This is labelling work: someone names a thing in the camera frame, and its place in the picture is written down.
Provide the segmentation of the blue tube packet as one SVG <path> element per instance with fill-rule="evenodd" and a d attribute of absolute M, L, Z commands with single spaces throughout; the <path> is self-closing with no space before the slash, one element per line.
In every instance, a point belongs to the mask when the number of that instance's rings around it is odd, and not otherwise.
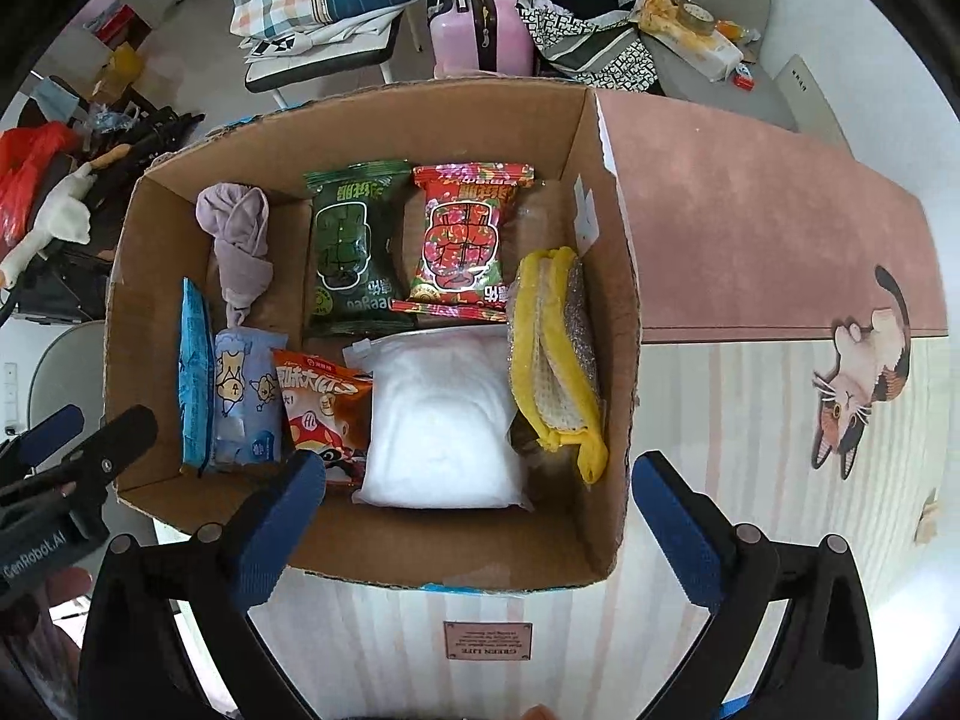
<path fill-rule="evenodd" d="M 181 460 L 200 476 L 212 455 L 213 337 L 208 304 L 189 278 L 182 280 L 179 319 L 178 406 Z"/>

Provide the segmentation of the light blue cat tissue pack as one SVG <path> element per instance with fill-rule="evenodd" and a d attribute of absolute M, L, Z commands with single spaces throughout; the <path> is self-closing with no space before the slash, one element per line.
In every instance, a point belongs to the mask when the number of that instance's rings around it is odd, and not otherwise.
<path fill-rule="evenodd" d="M 213 465 L 280 460 L 281 395 L 274 353 L 288 337 L 258 328 L 225 328 L 215 337 Z"/>

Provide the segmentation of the orange snack packet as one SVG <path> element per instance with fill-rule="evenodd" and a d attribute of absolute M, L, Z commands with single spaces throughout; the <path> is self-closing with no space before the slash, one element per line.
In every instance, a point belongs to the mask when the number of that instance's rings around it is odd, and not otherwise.
<path fill-rule="evenodd" d="M 327 483 L 359 488 L 370 448 L 373 378 L 316 355 L 275 349 L 272 356 L 293 444 L 320 456 Z"/>

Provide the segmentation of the yellow banana-shaped sponge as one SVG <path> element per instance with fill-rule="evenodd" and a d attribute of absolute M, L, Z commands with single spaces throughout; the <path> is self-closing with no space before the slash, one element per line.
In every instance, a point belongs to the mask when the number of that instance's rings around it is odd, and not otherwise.
<path fill-rule="evenodd" d="M 509 385 L 540 447 L 576 450 L 587 486 L 604 476 L 599 369 L 583 264 L 569 247 L 540 249 L 517 267 L 508 298 Z"/>

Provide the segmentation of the white soft bag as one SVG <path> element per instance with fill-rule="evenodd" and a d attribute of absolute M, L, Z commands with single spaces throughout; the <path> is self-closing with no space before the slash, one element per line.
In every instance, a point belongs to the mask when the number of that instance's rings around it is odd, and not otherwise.
<path fill-rule="evenodd" d="M 371 438 L 356 504 L 419 511 L 529 505 L 509 433 L 508 330 L 459 325 L 359 340 L 347 366 L 373 378 Z"/>

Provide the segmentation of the lilac plush cloth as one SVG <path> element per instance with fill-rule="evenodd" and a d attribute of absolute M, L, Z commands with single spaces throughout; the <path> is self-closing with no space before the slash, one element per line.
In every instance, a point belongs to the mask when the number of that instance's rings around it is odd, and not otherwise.
<path fill-rule="evenodd" d="M 218 182 L 197 195 L 195 218 L 213 239 L 226 325 L 241 327 L 274 279 L 268 260 L 267 195 L 258 187 Z"/>

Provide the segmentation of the green snack packet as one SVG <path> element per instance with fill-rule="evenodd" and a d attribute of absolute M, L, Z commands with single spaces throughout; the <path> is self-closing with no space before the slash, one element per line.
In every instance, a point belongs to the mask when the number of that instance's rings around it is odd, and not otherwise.
<path fill-rule="evenodd" d="M 391 310 L 404 297 L 392 241 L 412 177 L 405 160 L 377 160 L 304 176 L 313 194 L 314 299 L 319 335 L 407 332 L 413 319 Z"/>

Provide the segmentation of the red snack packet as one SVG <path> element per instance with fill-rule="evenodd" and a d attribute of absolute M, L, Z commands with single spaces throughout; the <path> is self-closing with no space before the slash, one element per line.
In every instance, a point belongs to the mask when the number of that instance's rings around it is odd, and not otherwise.
<path fill-rule="evenodd" d="M 396 314 L 501 323 L 508 285 L 501 263 L 503 223 L 517 192 L 535 181 L 526 163 L 433 164 L 413 170 L 425 192 L 423 236 L 415 275 Z"/>

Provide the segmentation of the grey chair left of table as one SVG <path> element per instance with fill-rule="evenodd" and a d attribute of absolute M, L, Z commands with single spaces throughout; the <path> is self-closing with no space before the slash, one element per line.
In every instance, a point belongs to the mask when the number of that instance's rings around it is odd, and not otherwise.
<path fill-rule="evenodd" d="M 75 405 L 83 415 L 78 440 L 93 434 L 104 413 L 104 339 L 106 324 L 70 327 L 53 340 L 32 374 L 28 426 L 34 427 L 62 406 Z"/>

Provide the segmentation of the black cart with clutter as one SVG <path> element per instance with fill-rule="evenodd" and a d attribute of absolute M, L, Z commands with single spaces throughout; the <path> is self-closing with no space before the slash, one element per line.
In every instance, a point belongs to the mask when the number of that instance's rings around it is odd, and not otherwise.
<path fill-rule="evenodd" d="M 160 154 L 181 148 L 201 112 L 179 114 L 172 107 L 149 107 L 132 122 L 107 107 L 90 107 L 86 117 L 75 115 L 65 125 L 80 137 L 80 148 L 53 158 L 37 189 L 26 232 L 34 223 L 47 192 L 65 176 L 114 146 L 128 143 L 130 153 L 94 172 L 96 182 L 85 197 L 91 211 L 89 242 L 52 241 L 32 259 L 11 291 L 2 288 L 2 317 L 14 314 L 35 322 L 87 322 L 106 316 L 106 289 L 110 263 L 106 255 L 116 249 L 133 187 Z"/>

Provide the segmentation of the white goose plush toy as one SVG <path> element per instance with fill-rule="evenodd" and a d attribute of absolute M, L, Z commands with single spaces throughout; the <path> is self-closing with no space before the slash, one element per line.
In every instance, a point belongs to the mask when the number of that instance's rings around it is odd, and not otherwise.
<path fill-rule="evenodd" d="M 125 158 L 132 146 L 121 143 L 96 160 L 82 164 L 47 192 L 34 223 L 2 260 L 2 288 L 11 291 L 34 257 L 52 241 L 87 244 L 91 211 L 85 197 L 96 182 L 94 172 Z"/>

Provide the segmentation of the red plastic bag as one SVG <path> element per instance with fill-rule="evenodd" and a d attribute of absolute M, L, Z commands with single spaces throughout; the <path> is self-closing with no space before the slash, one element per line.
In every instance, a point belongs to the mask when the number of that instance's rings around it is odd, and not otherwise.
<path fill-rule="evenodd" d="M 80 148 L 80 137 L 64 122 L 16 127 L 0 140 L 0 223 L 7 247 L 21 241 L 37 189 L 57 154 Z"/>

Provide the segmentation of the folding cot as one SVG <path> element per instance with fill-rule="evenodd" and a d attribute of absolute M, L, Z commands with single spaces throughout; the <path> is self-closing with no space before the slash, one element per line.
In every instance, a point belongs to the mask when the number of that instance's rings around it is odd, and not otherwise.
<path fill-rule="evenodd" d="M 376 16 L 356 26 L 348 26 L 324 43 L 314 43 L 308 34 L 259 41 L 247 54 L 244 87 L 249 93 L 267 93 L 278 109 L 286 109 L 283 96 L 287 86 L 317 78 L 374 67 L 382 83 L 395 82 L 394 60 L 398 35 L 407 28 L 416 54 L 425 50 L 421 31 L 412 7 Z"/>

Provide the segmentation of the tape roll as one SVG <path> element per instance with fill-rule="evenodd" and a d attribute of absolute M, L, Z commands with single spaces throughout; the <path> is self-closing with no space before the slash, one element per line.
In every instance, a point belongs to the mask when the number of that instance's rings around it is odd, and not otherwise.
<path fill-rule="evenodd" d="M 711 36 L 716 29 L 716 18 L 701 5 L 682 2 L 677 5 L 677 23 L 698 36 Z"/>

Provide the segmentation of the pink suitcase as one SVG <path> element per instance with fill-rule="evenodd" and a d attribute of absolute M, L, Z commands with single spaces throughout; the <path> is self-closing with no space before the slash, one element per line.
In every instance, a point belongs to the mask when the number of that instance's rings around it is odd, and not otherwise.
<path fill-rule="evenodd" d="M 534 75 L 534 43 L 517 0 L 427 0 L 434 76 Z"/>

